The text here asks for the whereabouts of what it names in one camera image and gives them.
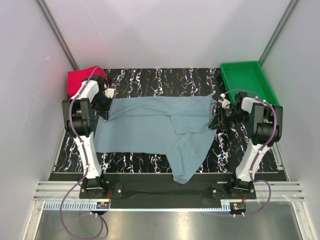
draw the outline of white wall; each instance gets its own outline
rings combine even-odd
[[[320,1],[297,5],[263,70],[283,106],[280,140],[290,176],[301,184],[320,236]]]
[[[17,240],[63,126],[71,67],[35,0],[2,0],[0,22],[0,239]]]
[[[46,0],[80,68],[259,60],[290,0]]]

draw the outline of black marble surface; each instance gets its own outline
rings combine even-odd
[[[217,101],[225,92],[219,68],[173,69],[106,69],[117,90],[115,98],[148,96],[207,96]],[[233,172],[241,162],[248,145],[245,124],[234,122],[228,129],[218,130],[212,146],[197,173]],[[165,155],[146,153],[97,153],[104,173],[171,173]],[[64,136],[56,173],[83,171],[80,154],[74,140]],[[259,172],[277,172],[271,150],[265,154]]]

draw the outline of green tray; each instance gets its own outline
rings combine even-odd
[[[272,91],[268,80],[257,61],[243,61],[222,63],[221,75],[227,91],[242,89],[260,95],[268,103],[279,105],[276,95]],[[235,103],[237,92],[229,93],[231,103]]]

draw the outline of blue-gray towel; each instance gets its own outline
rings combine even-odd
[[[109,120],[99,118],[98,153],[165,154],[173,180],[185,184],[205,160],[216,131],[208,128],[211,96],[113,99]]]

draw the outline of robotic arm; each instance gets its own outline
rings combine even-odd
[[[272,111],[263,103],[253,97],[248,97],[248,94],[243,92],[235,95],[235,104],[233,106],[230,101],[225,99],[224,94],[221,95],[218,104],[219,107],[217,108],[216,115],[209,126],[211,129],[226,128],[231,121],[243,117],[246,118],[250,115],[247,128],[249,143],[240,165],[235,169],[226,187],[228,195],[237,198],[243,194],[248,194],[253,189],[254,186],[250,175],[252,174],[252,178],[255,178],[255,173],[263,156],[274,143],[280,140],[282,135],[283,107],[279,105],[273,106],[277,120],[276,131],[271,142],[260,152],[251,172],[250,169],[257,152],[260,151],[261,147],[272,136],[274,128]]]
[[[98,162],[94,145],[94,132],[96,130],[94,110],[105,120],[108,120],[109,109],[114,96],[114,89],[107,88],[107,81],[100,75],[95,75],[86,84],[88,79],[82,81],[79,91],[71,98],[62,101],[63,121],[65,130],[73,137],[83,165],[83,172],[88,168],[86,178],[82,181],[81,191],[86,194],[84,198],[102,198],[107,192],[107,183],[104,179],[102,168]],[[81,136],[83,143],[75,136],[69,119],[69,108],[72,99],[77,96],[81,89],[85,89],[75,100],[72,106],[72,123],[76,132]],[[86,152],[88,165],[84,161]]]

